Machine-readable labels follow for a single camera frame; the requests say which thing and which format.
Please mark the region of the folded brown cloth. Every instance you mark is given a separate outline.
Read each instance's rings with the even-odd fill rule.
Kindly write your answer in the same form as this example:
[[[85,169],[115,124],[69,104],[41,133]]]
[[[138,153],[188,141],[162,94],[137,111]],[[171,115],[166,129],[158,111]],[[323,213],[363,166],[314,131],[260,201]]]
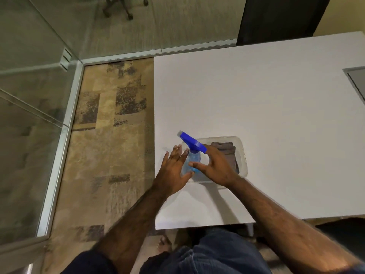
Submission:
[[[236,147],[232,142],[227,142],[227,143],[212,142],[211,146],[217,148],[217,150],[219,150],[222,154],[224,154],[230,167],[237,174],[240,173],[239,166],[235,156]]]

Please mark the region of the person's left forearm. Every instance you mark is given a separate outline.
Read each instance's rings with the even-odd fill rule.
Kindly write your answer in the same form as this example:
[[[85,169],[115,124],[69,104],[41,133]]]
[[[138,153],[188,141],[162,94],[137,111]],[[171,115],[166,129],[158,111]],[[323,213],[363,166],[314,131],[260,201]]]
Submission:
[[[167,198],[180,189],[177,181],[156,179],[94,246],[112,262],[117,274],[130,274],[157,213]]]

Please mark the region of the person's bare foot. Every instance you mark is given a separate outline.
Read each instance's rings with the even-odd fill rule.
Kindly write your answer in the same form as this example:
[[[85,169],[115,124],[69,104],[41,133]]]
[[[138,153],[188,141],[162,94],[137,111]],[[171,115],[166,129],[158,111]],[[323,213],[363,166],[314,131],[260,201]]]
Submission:
[[[172,243],[169,240],[169,238],[165,235],[163,235],[160,238],[160,241],[157,245],[157,252],[158,254],[162,254],[162,253],[171,253],[173,250],[172,248]]]

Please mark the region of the person's left hand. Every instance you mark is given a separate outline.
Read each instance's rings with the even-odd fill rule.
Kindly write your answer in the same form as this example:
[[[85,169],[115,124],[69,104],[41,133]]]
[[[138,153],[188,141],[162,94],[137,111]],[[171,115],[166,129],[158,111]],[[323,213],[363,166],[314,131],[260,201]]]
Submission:
[[[181,170],[188,156],[188,149],[183,150],[182,145],[175,145],[169,153],[169,160],[165,166],[163,161],[152,188],[165,197],[180,191],[187,183],[181,181]]]

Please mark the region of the person's blue jeans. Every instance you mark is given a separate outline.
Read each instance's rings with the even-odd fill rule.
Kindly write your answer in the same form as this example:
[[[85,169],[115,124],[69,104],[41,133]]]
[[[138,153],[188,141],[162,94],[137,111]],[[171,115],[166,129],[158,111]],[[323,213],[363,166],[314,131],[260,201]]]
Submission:
[[[148,258],[139,274],[272,274],[254,244],[239,234],[208,228],[193,247]]]

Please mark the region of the person's dark shirt sleeve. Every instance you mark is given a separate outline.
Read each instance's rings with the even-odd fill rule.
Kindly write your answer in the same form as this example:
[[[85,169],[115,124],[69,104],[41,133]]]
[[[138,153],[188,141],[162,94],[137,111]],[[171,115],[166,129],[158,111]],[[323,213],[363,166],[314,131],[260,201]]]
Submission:
[[[92,249],[77,255],[60,274],[117,274],[117,270],[110,259]]]

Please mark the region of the metal glass hinge bracket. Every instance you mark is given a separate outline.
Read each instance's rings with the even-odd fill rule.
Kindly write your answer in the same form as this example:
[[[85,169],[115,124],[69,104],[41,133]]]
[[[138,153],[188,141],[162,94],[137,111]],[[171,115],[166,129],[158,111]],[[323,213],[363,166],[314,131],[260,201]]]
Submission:
[[[68,48],[64,47],[59,62],[60,67],[64,71],[68,71],[71,61],[72,61],[72,53]]]

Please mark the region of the dark door panel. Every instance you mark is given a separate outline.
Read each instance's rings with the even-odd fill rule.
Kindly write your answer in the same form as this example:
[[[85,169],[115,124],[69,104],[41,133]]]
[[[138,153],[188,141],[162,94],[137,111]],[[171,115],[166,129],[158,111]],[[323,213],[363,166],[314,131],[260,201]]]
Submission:
[[[246,0],[236,46],[312,37],[330,0]]]

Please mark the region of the clear plastic container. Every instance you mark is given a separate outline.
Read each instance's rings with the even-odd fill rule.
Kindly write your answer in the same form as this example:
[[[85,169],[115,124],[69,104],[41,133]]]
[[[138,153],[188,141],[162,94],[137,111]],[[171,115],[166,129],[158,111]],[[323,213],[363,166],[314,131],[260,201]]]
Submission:
[[[246,156],[245,156],[245,153],[244,153],[243,143],[242,143],[240,138],[238,138],[237,136],[226,136],[226,137],[198,138],[197,140],[200,143],[207,144],[207,145],[211,145],[212,142],[219,142],[219,143],[232,142],[234,144],[234,146],[236,147],[235,156],[236,156],[236,160],[237,160],[239,170],[240,170],[239,175],[244,177],[244,178],[247,176],[248,166],[247,166],[247,162],[246,162]]]

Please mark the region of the person's right hand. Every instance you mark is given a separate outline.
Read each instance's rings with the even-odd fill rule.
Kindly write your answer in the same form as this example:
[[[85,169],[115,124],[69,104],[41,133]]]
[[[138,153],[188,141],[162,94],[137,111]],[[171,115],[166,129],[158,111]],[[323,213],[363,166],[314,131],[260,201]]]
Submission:
[[[224,154],[217,148],[206,144],[204,146],[207,148],[206,154],[211,162],[212,172],[203,174],[214,183],[230,188],[239,179],[239,175],[230,167]]]

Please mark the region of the black office chair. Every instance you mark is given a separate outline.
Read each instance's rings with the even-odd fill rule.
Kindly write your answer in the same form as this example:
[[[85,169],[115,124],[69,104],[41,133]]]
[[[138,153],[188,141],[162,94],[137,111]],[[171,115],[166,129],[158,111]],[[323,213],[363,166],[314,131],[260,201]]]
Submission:
[[[143,5],[144,6],[148,6],[149,5],[149,1],[148,0],[142,0],[143,1]],[[109,12],[109,9],[115,5],[116,3],[120,2],[123,9],[125,10],[126,14],[127,14],[127,18],[128,20],[133,20],[133,14],[129,12],[129,9],[126,5],[125,0],[106,0],[106,6],[102,9],[103,15],[106,18],[111,17],[111,14]]]

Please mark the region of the blue spray bottle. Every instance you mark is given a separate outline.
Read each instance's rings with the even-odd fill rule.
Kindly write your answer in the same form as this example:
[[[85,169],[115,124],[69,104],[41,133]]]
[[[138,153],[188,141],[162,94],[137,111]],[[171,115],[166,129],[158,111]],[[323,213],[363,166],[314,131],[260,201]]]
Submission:
[[[188,156],[181,170],[181,175],[194,172],[193,177],[189,180],[190,183],[210,183],[211,181],[201,171],[189,165],[189,162],[206,163],[208,161],[208,157],[206,156],[207,148],[197,139],[181,130],[177,133],[177,136],[183,141],[183,149],[189,149]]]

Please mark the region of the person's right forearm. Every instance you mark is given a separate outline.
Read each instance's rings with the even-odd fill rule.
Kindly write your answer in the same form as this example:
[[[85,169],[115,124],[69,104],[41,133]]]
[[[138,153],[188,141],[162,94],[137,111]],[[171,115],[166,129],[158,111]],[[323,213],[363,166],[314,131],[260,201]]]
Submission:
[[[343,274],[365,263],[307,222],[296,218],[244,178],[225,185],[245,206],[272,250],[293,273]]]

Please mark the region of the glass partition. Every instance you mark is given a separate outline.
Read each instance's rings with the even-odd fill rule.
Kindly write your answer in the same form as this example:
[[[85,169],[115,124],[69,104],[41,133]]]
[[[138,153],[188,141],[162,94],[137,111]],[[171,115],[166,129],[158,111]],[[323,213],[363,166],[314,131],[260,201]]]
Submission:
[[[85,0],[0,0],[0,246],[42,237]],[[72,53],[68,71],[60,65]]]

